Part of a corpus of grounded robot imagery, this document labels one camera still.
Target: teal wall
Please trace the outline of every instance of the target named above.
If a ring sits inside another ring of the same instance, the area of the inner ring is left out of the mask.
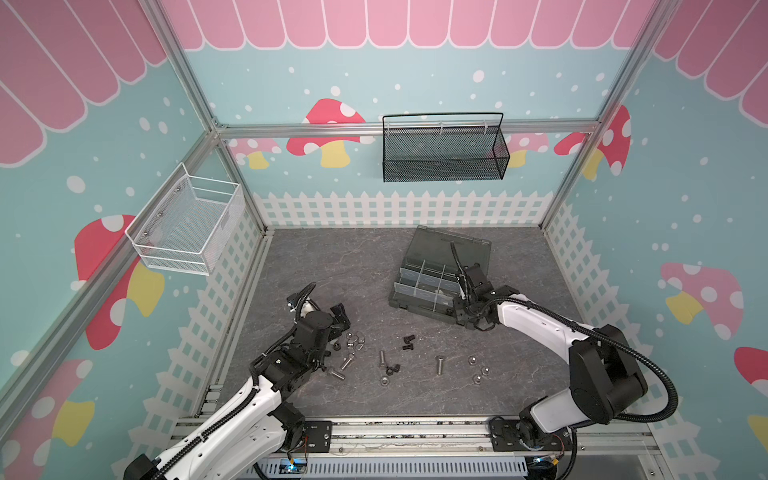
[[[650,60],[624,102],[624,170],[581,177],[548,233],[585,319],[675,382],[678,413],[653,429],[676,478],[765,478],[768,131],[675,67]]]

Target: gray marble floor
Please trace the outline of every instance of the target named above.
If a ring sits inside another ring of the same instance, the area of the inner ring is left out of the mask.
[[[320,307],[344,303],[352,331],[365,335],[365,349],[344,372],[346,381],[318,371],[289,398],[306,416],[336,415],[513,415],[529,402],[568,383],[568,368],[553,352],[512,329],[469,331],[395,309],[387,296],[413,235],[406,228],[278,230],[243,326],[223,388],[229,398],[248,375],[248,362],[292,324],[285,297],[317,282],[312,298]],[[538,228],[451,229],[492,242],[488,278],[573,319],[578,311]],[[414,350],[402,337],[414,334]],[[402,370],[382,387],[378,367],[384,349]],[[338,369],[346,348],[326,364]],[[445,373],[435,374],[443,355]],[[475,355],[478,365],[467,357]],[[472,376],[487,366],[481,385]]]

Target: silver bolt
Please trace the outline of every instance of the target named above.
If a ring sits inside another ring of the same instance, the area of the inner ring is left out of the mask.
[[[437,374],[442,375],[442,363],[445,361],[445,357],[442,355],[437,355],[435,360],[437,360]]]
[[[349,366],[349,364],[350,364],[350,363],[352,363],[352,361],[353,361],[354,359],[355,359],[355,354],[354,354],[354,353],[350,353],[350,354],[349,354],[349,356],[347,356],[347,357],[344,359],[344,363],[342,363],[342,364],[341,364],[341,370],[344,370],[344,369],[346,369],[346,367],[348,367],[348,366]]]
[[[342,373],[339,373],[334,369],[328,369],[328,375],[335,376],[339,380],[344,380],[346,378]]]

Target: white dot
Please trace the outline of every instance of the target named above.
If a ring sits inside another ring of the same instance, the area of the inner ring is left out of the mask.
[[[52,397],[46,396],[39,399],[32,406],[32,416],[36,419],[42,419],[53,412],[53,408],[56,406],[56,401]]]
[[[705,302],[712,303],[717,300],[717,291],[711,286],[705,286],[701,289],[701,299]]]
[[[744,295],[741,292],[733,292],[730,294],[730,304],[735,306],[739,310],[744,309]]]
[[[85,192],[85,182],[77,175],[67,177],[67,188],[76,194],[82,194]]]
[[[26,350],[19,350],[13,355],[11,355],[11,365],[13,366],[19,366],[27,359],[27,356],[29,356],[29,352]]]
[[[74,374],[79,379],[84,379],[88,376],[88,373],[91,373],[92,368],[94,368],[94,363],[91,360],[83,360],[78,367],[74,369]]]

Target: red mushroom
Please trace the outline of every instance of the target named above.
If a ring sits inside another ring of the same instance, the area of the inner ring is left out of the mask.
[[[58,367],[2,446],[6,480],[40,478],[48,463],[52,439],[61,439],[70,447],[80,442],[96,407],[93,402],[74,403],[67,398],[91,368],[91,360],[67,360]]]
[[[733,363],[750,385],[768,396],[768,352],[743,346],[733,354]]]
[[[592,152],[582,174],[584,178],[594,181],[598,177],[598,166],[605,158],[613,175],[618,175],[627,164],[632,135],[629,110],[623,105],[619,107],[614,120],[603,134],[598,147]],[[585,134],[573,133],[555,145],[554,152],[558,155],[571,155],[578,151],[584,142]]]
[[[74,239],[79,280],[72,283],[73,290],[91,278],[131,220],[131,215],[114,215],[96,220],[80,230]],[[86,327],[85,336],[91,348],[105,349],[118,337],[127,299],[136,303],[142,315],[149,316],[160,301],[164,284],[165,277],[161,273],[151,272],[136,258]]]
[[[254,170],[262,170],[270,166],[262,152],[279,154],[282,152],[272,138],[233,138],[229,141],[230,150],[239,165],[245,165],[245,159],[248,159],[248,166]]]
[[[536,151],[543,154],[549,150],[549,138],[546,134],[512,134],[507,136],[509,149],[509,164],[507,168],[518,168],[525,165],[525,154]]]
[[[707,311],[717,335],[728,340],[739,329],[744,316],[744,299],[739,281],[728,270],[682,263],[661,266],[661,288],[667,284],[681,290],[667,298],[667,306],[681,323],[689,325],[696,315]]]
[[[365,119],[354,108],[332,98],[319,100],[302,121],[304,124],[362,124]],[[372,144],[373,137],[298,137],[288,140],[288,151],[296,156],[311,154],[318,148],[323,151],[320,166],[342,168],[349,165],[349,155],[344,141]]]

